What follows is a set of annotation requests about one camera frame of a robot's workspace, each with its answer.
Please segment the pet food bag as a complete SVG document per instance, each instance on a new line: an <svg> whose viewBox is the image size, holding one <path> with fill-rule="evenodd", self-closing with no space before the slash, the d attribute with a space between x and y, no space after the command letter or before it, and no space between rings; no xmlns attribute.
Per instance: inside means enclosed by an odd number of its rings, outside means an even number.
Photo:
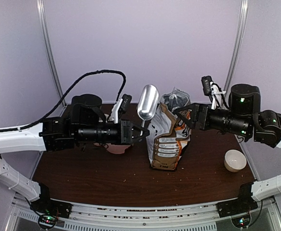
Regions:
<svg viewBox="0 0 281 231"><path fill-rule="evenodd" d="M174 114L190 104L190 95L174 88L162 95L154 117L148 125L147 153L153 169L173 171L191 140L191 129Z"/></svg>

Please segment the metal scoop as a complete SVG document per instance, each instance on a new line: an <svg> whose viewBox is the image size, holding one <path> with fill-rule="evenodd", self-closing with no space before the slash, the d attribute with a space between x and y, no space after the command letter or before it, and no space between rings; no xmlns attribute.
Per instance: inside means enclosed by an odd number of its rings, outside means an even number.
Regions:
<svg viewBox="0 0 281 231"><path fill-rule="evenodd" d="M145 122L151 120L157 110L157 105L159 102L159 92L154 85L145 85L140 96L137 114L141 118L141 127L144 127Z"/></svg>

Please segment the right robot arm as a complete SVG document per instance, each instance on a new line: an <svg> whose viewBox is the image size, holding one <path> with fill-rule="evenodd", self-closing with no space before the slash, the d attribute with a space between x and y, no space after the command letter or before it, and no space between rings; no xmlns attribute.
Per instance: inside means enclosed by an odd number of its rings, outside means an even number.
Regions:
<svg viewBox="0 0 281 231"><path fill-rule="evenodd" d="M228 109L212 109L208 104L192 103L178 108L174 114L190 128L216 129L242 136L245 141L281 149L281 114L260 110L261 95L257 86L236 84L231 87Z"/></svg>

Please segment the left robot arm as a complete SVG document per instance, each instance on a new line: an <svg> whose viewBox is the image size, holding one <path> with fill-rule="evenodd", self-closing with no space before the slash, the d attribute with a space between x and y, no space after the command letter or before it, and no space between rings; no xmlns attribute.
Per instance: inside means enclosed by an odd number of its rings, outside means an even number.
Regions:
<svg viewBox="0 0 281 231"><path fill-rule="evenodd" d="M125 94L114 107L115 117L108 122L101 110L102 99L93 94L72 98L71 105L59 117L42 119L24 128L0 129L0 181L9 189L36 203L45 214L55 210L49 188L32 181L11 168L2 154L21 151L57 152L89 142L131 145L149 135L149 130L120 116L127 111L131 96Z"/></svg>

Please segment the pink double pet feeder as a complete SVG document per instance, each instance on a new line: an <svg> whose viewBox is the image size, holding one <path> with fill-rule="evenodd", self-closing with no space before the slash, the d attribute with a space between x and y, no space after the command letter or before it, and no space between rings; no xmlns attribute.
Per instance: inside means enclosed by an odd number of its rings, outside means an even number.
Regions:
<svg viewBox="0 0 281 231"><path fill-rule="evenodd" d="M111 143L106 143L106 144L94 143L94 145L97 147L105 148L111 154L124 154L128 150L128 148L131 148L133 146L133 144L117 145Z"/></svg>

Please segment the beige ceramic bowl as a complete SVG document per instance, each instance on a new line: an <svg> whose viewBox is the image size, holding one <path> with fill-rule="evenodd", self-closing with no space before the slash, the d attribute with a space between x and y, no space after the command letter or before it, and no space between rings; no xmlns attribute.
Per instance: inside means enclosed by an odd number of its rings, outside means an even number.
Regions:
<svg viewBox="0 0 281 231"><path fill-rule="evenodd" d="M245 155L238 150L228 150L224 156L224 166L230 172L239 172L247 165Z"/></svg>

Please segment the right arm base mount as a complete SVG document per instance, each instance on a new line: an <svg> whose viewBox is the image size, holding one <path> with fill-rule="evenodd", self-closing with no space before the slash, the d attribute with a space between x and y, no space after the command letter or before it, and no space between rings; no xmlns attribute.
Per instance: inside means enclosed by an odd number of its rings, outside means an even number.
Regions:
<svg viewBox="0 0 281 231"><path fill-rule="evenodd" d="M251 227L260 216L259 213L256 219L252 221L251 211L258 209L258 203L252 198L253 184L253 182L250 182L241 185L237 198L216 204L217 212L220 218L235 216L242 213L246 214L241 218L232 219L232 224L241 230Z"/></svg>

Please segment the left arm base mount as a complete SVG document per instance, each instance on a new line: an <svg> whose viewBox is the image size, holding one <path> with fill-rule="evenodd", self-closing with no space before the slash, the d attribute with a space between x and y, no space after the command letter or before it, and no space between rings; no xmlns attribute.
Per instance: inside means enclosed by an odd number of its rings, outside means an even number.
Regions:
<svg viewBox="0 0 281 231"><path fill-rule="evenodd" d="M30 209L38 215L39 227L48 231L55 227L59 218L69 218L72 204L51 199L49 188L42 183L39 183L39 187L39 199L27 202Z"/></svg>

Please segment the right aluminium frame post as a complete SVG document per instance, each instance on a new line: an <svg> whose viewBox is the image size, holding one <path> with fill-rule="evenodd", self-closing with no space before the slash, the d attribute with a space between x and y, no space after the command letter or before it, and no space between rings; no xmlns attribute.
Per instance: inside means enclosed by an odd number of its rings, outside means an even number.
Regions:
<svg viewBox="0 0 281 231"><path fill-rule="evenodd" d="M238 18L237 32L236 32L236 36L235 36L235 43L234 43L234 47L233 47L232 57L230 59L226 82L224 85L224 90L226 90L226 91L229 91L229 89L230 89L230 85L231 85L232 79L234 77L236 65L238 62L240 49L241 49L241 45L242 45L242 41L243 41L243 37L244 37L245 28L246 28L246 22L247 22L247 17L248 17L248 7L249 7L249 1L242 0L239 18Z"/></svg>

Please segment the aluminium frame post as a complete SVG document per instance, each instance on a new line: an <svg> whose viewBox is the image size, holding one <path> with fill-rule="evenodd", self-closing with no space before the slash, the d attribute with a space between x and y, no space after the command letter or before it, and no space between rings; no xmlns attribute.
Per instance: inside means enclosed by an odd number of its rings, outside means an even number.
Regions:
<svg viewBox="0 0 281 231"><path fill-rule="evenodd" d="M51 71L52 79L54 81L54 86L55 86L56 92L57 92L59 98L61 98L63 96L63 91L62 91L62 87L61 87L61 84L59 81L59 76L57 73L54 55L53 55L53 51L52 51L52 47L51 47L51 41L50 41L50 36L49 36L49 31L48 31L48 26L47 26L46 13L45 13L45 8L44 8L44 1L36 0L36 4L37 4L37 11L38 11L41 30L42 30L44 45L45 45L45 49L46 49L47 61L48 61L49 68Z"/></svg>
<svg viewBox="0 0 281 231"><path fill-rule="evenodd" d="M224 85L224 90L226 90L226 91L229 91L229 89L230 89L230 85L231 85L232 79L234 77L236 65L238 62L240 49L241 49L241 45L242 45L242 41L243 41L243 37L244 37L245 28L246 28L246 22L247 22L247 17L248 17L248 7L249 7L249 1L242 0L239 18L238 18L237 32L236 32L236 36L235 36L235 43L234 43L234 47L233 47L232 57L230 59L226 82Z"/></svg>

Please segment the left aluminium frame post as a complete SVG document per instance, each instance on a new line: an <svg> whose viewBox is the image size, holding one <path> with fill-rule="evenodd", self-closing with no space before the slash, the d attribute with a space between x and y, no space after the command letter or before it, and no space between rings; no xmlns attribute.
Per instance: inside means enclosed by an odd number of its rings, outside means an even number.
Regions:
<svg viewBox="0 0 281 231"><path fill-rule="evenodd" d="M37 4L37 11L38 11L41 30L42 30L44 45L45 45L45 49L46 49L47 61L48 61L49 68L51 71L52 79L54 81L54 86L55 86L56 92L57 92L59 98L61 98L63 96L63 91L62 91L62 87L61 87L61 84L59 81L59 76L57 73L54 55L53 55L53 51L52 51L52 47L51 47L51 41L50 41L50 36L49 36L49 31L48 31L48 26L47 26L46 13L45 13L45 8L44 8L44 1L36 0L36 4Z"/></svg>

